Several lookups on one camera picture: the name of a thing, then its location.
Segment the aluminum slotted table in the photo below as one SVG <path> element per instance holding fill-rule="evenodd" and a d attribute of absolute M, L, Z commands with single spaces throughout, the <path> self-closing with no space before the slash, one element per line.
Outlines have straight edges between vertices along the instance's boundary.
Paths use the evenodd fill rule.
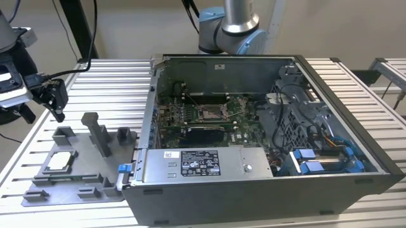
<path fill-rule="evenodd" d="M 340 62 L 307 59 L 369 135 L 406 172 L 406 122 L 363 85 Z M 126 202 L 60 206 L 19 206 L 21 195 L 52 147 L 57 126 L 85 132 L 80 122 L 85 111 L 98 113 L 108 130 L 129 127 L 140 133 L 149 85 L 148 60 L 93 60 L 90 70 L 66 79 L 69 102 L 65 121 L 57 123 L 47 111 L 33 126 L 0 174 L 0 227 L 132 227 L 137 226 Z M 284 218 L 184 227 L 406 227 L 406 179 L 383 194 L 363 197 L 340 215 Z"/>

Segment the cable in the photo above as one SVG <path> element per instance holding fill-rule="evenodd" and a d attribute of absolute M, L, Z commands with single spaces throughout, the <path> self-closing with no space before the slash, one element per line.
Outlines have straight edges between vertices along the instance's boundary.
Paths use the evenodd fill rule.
<path fill-rule="evenodd" d="M 197 34 L 198 34 L 198 30 L 197 30 L 197 27 L 196 27 L 196 24 L 194 24 L 194 21 L 192 19 L 192 16 L 190 16 L 190 11 L 189 11 L 189 2 L 186 0 L 181 0 L 181 3 L 182 3 L 182 7 L 184 7 L 184 10 L 185 10 L 185 13 L 188 15 L 188 18 L 189 18 L 189 22 L 190 22 L 190 25 L 193 26 Z"/>
<path fill-rule="evenodd" d="M 333 143 L 325 136 L 324 136 L 324 138 L 325 138 L 327 142 L 329 142 L 329 144 L 331 144 L 332 146 L 336 146 L 335 143 Z"/>
<path fill-rule="evenodd" d="M 276 128 L 273 130 L 271 140 L 272 140 L 272 144 L 276 147 L 276 149 L 279 149 L 283 153 L 285 153 L 285 151 L 283 149 L 283 145 L 281 146 L 276 145 L 276 143 L 275 143 L 275 137 L 276 137 L 276 133 L 277 133 L 277 130 L 280 128 L 280 125 L 281 125 L 281 118 L 283 118 L 283 99 L 281 99 L 281 94 L 284 94 L 285 96 L 288 96 L 285 93 L 281 92 L 281 90 L 287 86 L 296 86 L 296 87 L 299 87 L 299 88 L 303 89 L 303 87 L 299 86 L 299 85 L 296 85 L 296 84 L 285 84 L 284 86 L 281 86 L 281 88 L 279 89 L 279 92 L 277 92 L 279 93 L 279 99 L 280 99 L 280 109 L 279 109 L 279 117 L 277 117 L 277 122 L 276 122 Z"/>
<path fill-rule="evenodd" d="M 14 2 L 11 17 L 7 19 L 7 23 L 11 23 L 11 21 L 14 19 L 14 16 L 17 15 L 17 11 L 18 11 L 18 8 L 19 8 L 19 3 L 21 3 L 21 0 L 17 0 Z"/>
<path fill-rule="evenodd" d="M 198 10 L 197 10 L 193 0 L 189 0 L 189 6 L 190 6 L 192 11 L 194 12 L 196 17 L 198 18 L 200 14 L 198 14 Z"/>
<path fill-rule="evenodd" d="M 15 143 L 22 143 L 21 141 L 18 141 L 18 140 L 15 140 L 15 139 L 11 139 L 11 138 L 3 136 L 1 133 L 0 133 L 0 136 L 1 136 L 3 139 L 7 139 L 7 140 L 10 140 L 10 141 L 14 141 Z"/>
<path fill-rule="evenodd" d="M 393 110 L 396 109 L 399 103 L 400 103 L 400 100 L 396 100 L 395 103 L 393 103 L 393 107 L 392 107 Z"/>
<path fill-rule="evenodd" d="M 384 90 L 384 92 L 383 92 L 383 94 L 381 94 L 380 99 L 383 99 L 383 97 L 384 97 L 384 95 L 385 95 L 385 92 L 387 92 L 387 90 L 388 90 L 388 87 L 391 87 L 391 84 L 392 84 L 392 82 L 388 83 L 388 85 L 387 85 L 387 87 L 385 87 L 385 90 Z"/>
<path fill-rule="evenodd" d="M 90 68 L 90 52 L 92 52 L 93 45 L 94 45 L 94 38 L 96 38 L 96 31 L 97 31 L 97 1 L 96 0 L 93 0 L 93 7 L 94 7 L 94 9 L 93 9 L 94 10 L 94 25 L 93 25 L 93 35 L 90 38 L 89 49 L 88 49 L 88 66 L 85 69 L 81 69 L 81 70 L 66 70 L 66 71 L 58 72 L 53 75 L 43 76 L 45 80 L 49 80 L 61 75 L 86 72 Z"/>
<path fill-rule="evenodd" d="M 53 4 L 53 8 L 54 8 L 54 11 L 56 11 L 56 14 L 57 14 L 58 21 L 60 21 L 60 23 L 62 25 L 65 37 L 68 39 L 69 47 L 70 47 L 70 50 L 73 52 L 73 55 L 74 55 L 74 58 L 76 58 L 76 62 L 77 62 L 77 60 L 78 60 L 77 59 L 77 55 L 76 55 L 76 52 L 73 51 L 73 47 L 72 47 L 72 43 L 70 43 L 70 39 L 69 39 L 69 35 L 68 35 L 68 30 L 65 29 L 65 26 L 64 26 L 64 23 L 62 23 L 62 19 L 61 19 L 61 15 L 58 14 L 58 11 L 57 11 L 57 8 L 56 8 L 54 0 L 52 0 L 52 4 Z"/>
<path fill-rule="evenodd" d="M 356 151 L 356 150 L 355 150 L 355 147 L 353 147 L 353 144 L 352 144 L 348 140 L 345 140 L 344 138 L 336 136 L 336 137 L 329 138 L 329 140 L 331 140 L 331 141 L 333 141 L 333 140 L 343 141 L 343 142 L 349 146 L 351 150 L 352 150 L 353 152 Z"/>

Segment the white label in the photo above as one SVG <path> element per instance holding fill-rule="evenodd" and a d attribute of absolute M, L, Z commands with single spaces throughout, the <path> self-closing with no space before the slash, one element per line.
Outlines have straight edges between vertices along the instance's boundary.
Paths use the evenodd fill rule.
<path fill-rule="evenodd" d="M 178 151 L 165 151 L 164 158 L 178 158 L 180 152 Z"/>
<path fill-rule="evenodd" d="M 216 64 L 214 65 L 214 70 L 224 70 L 225 69 L 225 65 L 224 64 Z"/>

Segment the black metal frame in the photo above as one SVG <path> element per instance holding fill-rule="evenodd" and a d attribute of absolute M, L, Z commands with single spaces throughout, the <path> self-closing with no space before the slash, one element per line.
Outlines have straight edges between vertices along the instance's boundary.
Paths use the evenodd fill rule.
<path fill-rule="evenodd" d="M 89 30 L 86 17 L 84 15 L 80 0 L 60 0 L 62 12 L 74 37 L 74 42 L 84 61 L 88 59 L 92 32 Z M 96 47 L 92 47 L 90 58 L 98 58 Z"/>

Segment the black cable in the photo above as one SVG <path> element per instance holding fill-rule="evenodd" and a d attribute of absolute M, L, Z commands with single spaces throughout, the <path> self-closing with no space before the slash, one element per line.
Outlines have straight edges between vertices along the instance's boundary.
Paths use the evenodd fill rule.
<path fill-rule="evenodd" d="M 57 11 L 57 8 L 56 8 L 54 0 L 52 0 L 52 4 L 53 4 L 53 8 L 54 8 L 54 11 L 56 11 L 56 14 L 57 14 L 58 21 L 60 21 L 60 23 L 62 25 L 65 37 L 68 39 L 69 47 L 70 47 L 70 50 L 73 52 L 73 55 L 74 55 L 74 58 L 76 58 L 76 62 L 77 62 L 77 60 L 78 60 L 77 59 L 77 55 L 76 55 L 76 52 L 73 51 L 73 47 L 72 47 L 72 43 L 70 43 L 70 39 L 69 39 L 69 35 L 68 35 L 68 30 L 65 29 L 65 26 L 64 26 L 64 23 L 62 23 L 62 19 L 61 19 L 61 15 L 58 14 L 58 11 Z"/>
<path fill-rule="evenodd" d="M 192 11 L 194 12 L 196 17 L 198 18 L 200 14 L 198 14 L 198 10 L 197 10 L 193 0 L 189 0 L 189 6 L 190 6 Z"/>
<path fill-rule="evenodd" d="M 198 30 L 197 30 L 197 27 L 196 27 L 196 24 L 194 24 L 194 21 L 192 19 L 192 16 L 190 16 L 190 11 L 189 11 L 189 2 L 186 0 L 181 0 L 181 3 L 182 3 L 182 7 L 184 7 L 184 10 L 185 10 L 185 13 L 188 15 L 188 18 L 189 18 L 189 22 L 190 22 L 190 25 L 193 26 L 197 34 L 198 34 Z"/>
<path fill-rule="evenodd" d="M 96 31 L 97 31 L 97 1 L 96 0 L 93 0 L 93 6 L 94 6 L 94 9 L 93 9 L 94 10 L 94 25 L 93 25 L 93 35 L 90 38 L 89 49 L 88 49 L 88 66 L 85 69 L 81 69 L 81 70 L 66 70 L 66 71 L 58 72 L 53 75 L 43 76 L 45 80 L 49 80 L 61 75 L 86 72 L 90 68 L 90 52 L 92 52 L 93 45 L 94 45 L 94 38 L 96 38 Z"/>
<path fill-rule="evenodd" d="M 387 90 L 388 90 L 388 87 L 391 87 L 391 84 L 392 84 L 392 82 L 388 83 L 388 85 L 387 85 L 387 87 L 385 87 L 385 90 L 384 90 L 384 92 L 383 92 L 383 94 L 381 94 L 380 99 L 383 99 L 383 97 L 384 97 L 384 95 L 385 95 L 385 92 L 387 92 Z"/>
<path fill-rule="evenodd" d="M 277 145 L 276 145 L 276 143 L 275 143 L 275 137 L 276 137 L 276 133 L 277 133 L 277 130 L 279 130 L 279 128 L 280 128 L 281 119 L 283 119 L 283 99 L 281 99 L 281 93 L 283 93 L 283 92 L 281 92 L 281 90 L 283 90 L 283 88 L 287 87 L 287 86 L 296 86 L 296 87 L 299 87 L 300 89 L 303 89 L 303 87 L 299 86 L 299 85 L 296 85 L 296 84 L 285 84 L 285 85 L 281 86 L 281 88 L 279 89 L 279 92 L 277 92 L 277 94 L 279 94 L 279 99 L 280 99 L 280 109 L 279 109 L 279 117 L 277 117 L 277 122 L 276 122 L 276 128 L 275 128 L 275 130 L 273 130 L 271 140 L 272 140 L 272 144 L 273 144 L 273 146 L 276 147 L 276 149 L 279 149 L 283 153 L 287 153 L 287 152 L 285 152 L 284 149 L 283 149 L 283 145 L 281 145 L 281 146 L 277 146 Z"/>
<path fill-rule="evenodd" d="M 19 3 L 21 3 L 21 0 L 17 0 L 14 2 L 11 17 L 7 19 L 7 23 L 11 23 L 11 21 L 14 19 L 14 16 L 17 16 L 17 11 L 18 11 L 18 8 L 19 8 Z"/>
<path fill-rule="evenodd" d="M 393 110 L 396 109 L 399 103 L 400 103 L 400 100 L 396 100 L 395 103 L 393 103 L 393 107 L 392 107 Z"/>
<path fill-rule="evenodd" d="M 21 141 L 18 141 L 18 140 L 15 140 L 15 139 L 11 139 L 11 138 L 9 138 L 9 137 L 6 137 L 6 136 L 3 136 L 1 133 L 0 133 L 0 136 L 1 136 L 3 139 L 7 139 L 7 140 L 10 140 L 10 141 L 14 141 L 15 143 L 21 143 Z"/>

